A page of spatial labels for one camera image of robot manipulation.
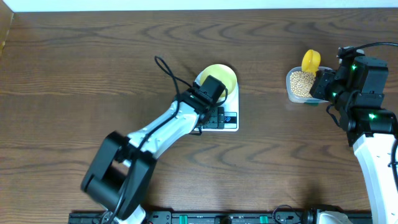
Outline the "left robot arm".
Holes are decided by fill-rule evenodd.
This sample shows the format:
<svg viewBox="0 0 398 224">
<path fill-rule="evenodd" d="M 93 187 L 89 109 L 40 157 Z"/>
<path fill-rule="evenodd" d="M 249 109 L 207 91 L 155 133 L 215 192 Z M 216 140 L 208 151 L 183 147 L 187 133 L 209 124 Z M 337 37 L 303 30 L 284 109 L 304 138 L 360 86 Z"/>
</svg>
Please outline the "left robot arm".
<svg viewBox="0 0 398 224">
<path fill-rule="evenodd" d="M 200 129 L 223 105 L 218 90 L 190 88 L 146 127 L 126 136 L 107 135 L 85 174 L 81 190 L 101 204 L 102 223 L 141 223 L 140 206 L 158 158 L 179 138 Z"/>
</svg>

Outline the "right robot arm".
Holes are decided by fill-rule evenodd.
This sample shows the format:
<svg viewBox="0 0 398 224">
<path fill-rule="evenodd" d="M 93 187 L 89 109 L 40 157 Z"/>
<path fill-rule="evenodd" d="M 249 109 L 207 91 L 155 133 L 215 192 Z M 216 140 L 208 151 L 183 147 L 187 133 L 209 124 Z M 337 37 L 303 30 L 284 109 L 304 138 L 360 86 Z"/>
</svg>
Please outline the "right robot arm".
<svg viewBox="0 0 398 224">
<path fill-rule="evenodd" d="M 382 108 L 389 71 L 364 55 L 343 59 L 337 70 L 319 70 L 310 90 L 329 101 L 338 126 L 360 164 L 373 223 L 397 223 L 397 116 Z"/>
</svg>

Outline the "yellow measuring scoop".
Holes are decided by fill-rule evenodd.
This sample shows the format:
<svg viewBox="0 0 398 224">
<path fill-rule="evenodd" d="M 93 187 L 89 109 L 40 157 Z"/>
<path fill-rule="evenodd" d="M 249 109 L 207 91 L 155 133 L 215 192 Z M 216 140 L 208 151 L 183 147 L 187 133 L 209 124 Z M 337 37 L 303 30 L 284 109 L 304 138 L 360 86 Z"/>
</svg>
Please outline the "yellow measuring scoop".
<svg viewBox="0 0 398 224">
<path fill-rule="evenodd" d="M 316 75 L 321 62 L 321 55 L 315 50 L 308 50 L 302 59 L 302 71 Z"/>
</svg>

